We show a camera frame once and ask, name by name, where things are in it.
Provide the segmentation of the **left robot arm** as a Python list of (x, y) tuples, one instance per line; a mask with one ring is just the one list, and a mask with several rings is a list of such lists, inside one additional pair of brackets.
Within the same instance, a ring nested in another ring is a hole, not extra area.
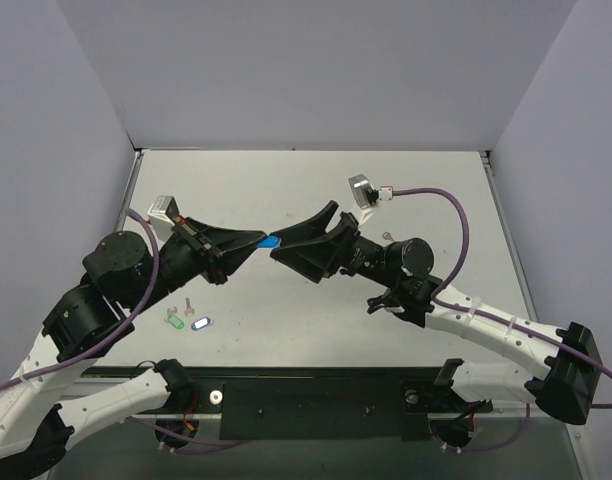
[(118, 231), (84, 258), (80, 283), (50, 311), (14, 377), (0, 387), (0, 479), (35, 479), (77, 443), (129, 416), (197, 407), (197, 388), (175, 359), (88, 397), (63, 397), (133, 331), (143, 310), (196, 277), (224, 284), (266, 235), (174, 215), (164, 245), (158, 237)]

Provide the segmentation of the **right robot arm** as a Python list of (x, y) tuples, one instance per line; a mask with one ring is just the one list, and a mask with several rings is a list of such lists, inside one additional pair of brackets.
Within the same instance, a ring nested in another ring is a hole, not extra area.
[(533, 403), (572, 425), (586, 423), (600, 378), (601, 358), (591, 330), (572, 322), (562, 328), (513, 316), (443, 285), (432, 275), (434, 254), (420, 238), (379, 245), (360, 233), (354, 215), (329, 202), (310, 219), (275, 232), (271, 256), (314, 283), (336, 273), (359, 275), (384, 287), (368, 299), (368, 313), (450, 333), (490, 350), (509, 366), (458, 362), (433, 383), (435, 402), (454, 409), (464, 401)]

